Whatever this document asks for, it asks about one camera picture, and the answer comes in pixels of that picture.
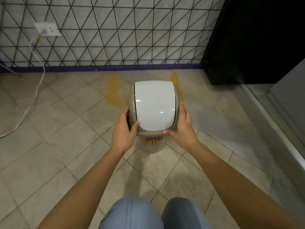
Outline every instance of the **leg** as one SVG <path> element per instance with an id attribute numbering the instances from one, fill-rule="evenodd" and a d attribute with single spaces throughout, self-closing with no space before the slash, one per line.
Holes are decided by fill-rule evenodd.
<path id="1" fill-rule="evenodd" d="M 203 212 L 186 198 L 172 198 L 166 204 L 161 219 L 164 229 L 210 229 Z"/>
<path id="2" fill-rule="evenodd" d="M 99 229 L 163 229 L 160 215 L 150 202 L 135 196 L 126 196 L 110 208 Z"/>

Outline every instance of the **person's left hand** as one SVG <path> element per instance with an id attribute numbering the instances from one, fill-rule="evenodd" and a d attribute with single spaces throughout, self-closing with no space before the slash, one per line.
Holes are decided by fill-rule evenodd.
<path id="1" fill-rule="evenodd" d="M 139 121 L 136 121 L 129 131 L 126 119 L 128 109 L 129 107 L 126 106 L 123 112 L 117 116 L 112 132 L 111 149 L 122 152 L 123 154 L 126 153 L 135 142 L 137 128 L 140 123 Z"/>

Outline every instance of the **electrical outlet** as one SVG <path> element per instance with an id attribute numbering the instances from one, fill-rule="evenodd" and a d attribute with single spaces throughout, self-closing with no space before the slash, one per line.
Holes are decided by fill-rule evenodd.
<path id="1" fill-rule="evenodd" d="M 61 36 L 55 23 L 34 23 L 40 36 Z"/>

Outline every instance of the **yellow floor marking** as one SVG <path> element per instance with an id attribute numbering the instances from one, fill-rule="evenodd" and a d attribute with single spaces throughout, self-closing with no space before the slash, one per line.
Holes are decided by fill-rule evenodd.
<path id="1" fill-rule="evenodd" d="M 109 105 L 117 105 L 117 106 L 124 106 L 126 105 L 127 97 L 119 97 L 118 90 L 119 90 L 119 72 L 116 71 L 109 75 L 108 83 L 107 83 L 107 98 L 106 104 Z"/>
<path id="2" fill-rule="evenodd" d="M 177 72 L 173 72 L 170 76 L 170 81 L 173 82 L 173 84 L 176 85 L 177 89 L 178 89 L 178 92 L 179 92 L 179 96 L 180 96 L 180 101 L 182 102 L 183 105 L 185 105 L 185 101 L 184 101 L 184 98 L 183 98 L 183 93 L 182 93 L 182 90 L 180 88 L 180 84 L 179 84 L 179 80 L 178 80 L 178 76 L 177 76 Z"/>

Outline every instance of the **tiled floor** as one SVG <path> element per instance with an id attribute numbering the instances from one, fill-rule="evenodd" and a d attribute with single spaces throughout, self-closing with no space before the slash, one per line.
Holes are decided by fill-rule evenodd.
<path id="1" fill-rule="evenodd" d="M 305 225 L 305 204 L 268 152 L 234 96 L 234 88 L 212 87 L 203 70 L 47 73 L 36 107 L 12 134 L 0 139 L 0 229 L 35 229 L 51 208 L 109 149 L 115 118 L 130 84 L 169 80 L 176 72 L 185 107 L 199 140 L 274 198 Z M 0 133 L 12 129 L 31 102 L 41 74 L 2 79 Z M 138 195 L 158 212 L 175 196 L 199 205 L 214 228 L 238 228 L 198 163 L 168 138 L 148 154 L 138 140 L 111 177 L 90 228 L 120 197 Z"/>

